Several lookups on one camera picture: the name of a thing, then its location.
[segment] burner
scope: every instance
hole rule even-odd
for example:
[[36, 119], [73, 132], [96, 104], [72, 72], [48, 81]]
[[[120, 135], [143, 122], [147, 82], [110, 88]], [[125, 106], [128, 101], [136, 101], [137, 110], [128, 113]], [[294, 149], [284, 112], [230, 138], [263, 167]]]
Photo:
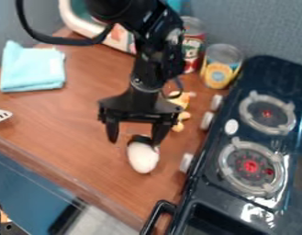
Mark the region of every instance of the burner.
[[287, 135], [296, 126], [293, 103], [286, 104], [269, 95], [250, 96], [240, 103], [240, 115], [251, 127], [270, 135]]
[[233, 138], [219, 155], [224, 178], [251, 196], [273, 196], [283, 185], [282, 156], [262, 145]]

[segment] red can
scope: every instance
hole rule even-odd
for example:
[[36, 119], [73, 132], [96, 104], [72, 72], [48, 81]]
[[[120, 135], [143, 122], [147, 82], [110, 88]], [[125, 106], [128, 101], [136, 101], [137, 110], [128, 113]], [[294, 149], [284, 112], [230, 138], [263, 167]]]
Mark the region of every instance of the red can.
[[206, 44], [206, 33], [201, 20], [195, 17], [182, 17], [185, 24], [185, 40], [183, 50], [185, 54], [185, 73], [192, 73], [199, 69]]

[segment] cable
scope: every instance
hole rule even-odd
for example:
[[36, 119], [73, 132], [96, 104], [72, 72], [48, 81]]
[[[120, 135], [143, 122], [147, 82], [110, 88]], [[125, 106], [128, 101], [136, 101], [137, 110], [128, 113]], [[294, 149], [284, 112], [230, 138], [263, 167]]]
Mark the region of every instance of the cable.
[[17, 15], [19, 17], [20, 23], [24, 28], [24, 30], [29, 34], [29, 36], [32, 37], [33, 39], [42, 41], [47, 44], [68, 45], [68, 46], [91, 46], [95, 44], [101, 44], [106, 39], [106, 36], [110, 33], [112, 28], [114, 27], [114, 24], [106, 26], [104, 31], [93, 39], [67, 39], [62, 37], [51, 37], [39, 33], [30, 27], [25, 17], [24, 0], [16, 0], [16, 7], [17, 7]]
[[174, 80], [175, 84], [177, 85], [177, 87], [178, 87], [178, 89], [179, 89], [179, 94], [177, 94], [177, 95], [168, 95], [168, 96], [167, 96], [167, 95], [164, 93], [164, 91], [161, 90], [162, 97], [165, 98], [165, 99], [177, 99], [177, 98], [179, 98], [179, 97], [182, 95], [182, 93], [185, 91], [184, 85], [183, 85], [183, 83], [181, 82], [181, 80], [180, 80], [179, 77], [176, 77], [176, 78], [174, 78], [173, 80]]

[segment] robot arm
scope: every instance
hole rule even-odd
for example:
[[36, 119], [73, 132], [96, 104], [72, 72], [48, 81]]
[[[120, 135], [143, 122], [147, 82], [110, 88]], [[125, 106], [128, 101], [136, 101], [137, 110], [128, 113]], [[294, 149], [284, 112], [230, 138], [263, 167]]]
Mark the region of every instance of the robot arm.
[[135, 37], [137, 56], [129, 89], [119, 96], [99, 101], [99, 119], [106, 124], [109, 139], [117, 141], [121, 121], [147, 122], [153, 125], [151, 144], [159, 145], [176, 124], [182, 108], [159, 95], [169, 79], [184, 70], [182, 19], [161, 0], [84, 0], [92, 17], [107, 23], [94, 39], [66, 39], [43, 35], [32, 29], [25, 17], [24, 0], [16, 0], [17, 14], [26, 32], [49, 44], [87, 46], [104, 41], [118, 23]]

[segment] gray wall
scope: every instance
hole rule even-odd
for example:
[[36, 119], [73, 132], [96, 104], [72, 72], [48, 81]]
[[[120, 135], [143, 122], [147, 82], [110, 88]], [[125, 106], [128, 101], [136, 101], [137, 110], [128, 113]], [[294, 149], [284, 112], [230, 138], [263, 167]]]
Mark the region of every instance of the gray wall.
[[[28, 19], [32, 26], [40, 31], [52, 33], [62, 27], [58, 10], [58, 0], [25, 0]], [[3, 48], [8, 39], [15, 40], [24, 46], [36, 43], [19, 25], [15, 1], [0, 0], [0, 62]]]
[[302, 0], [189, 1], [185, 13], [203, 20], [209, 42], [302, 63]]

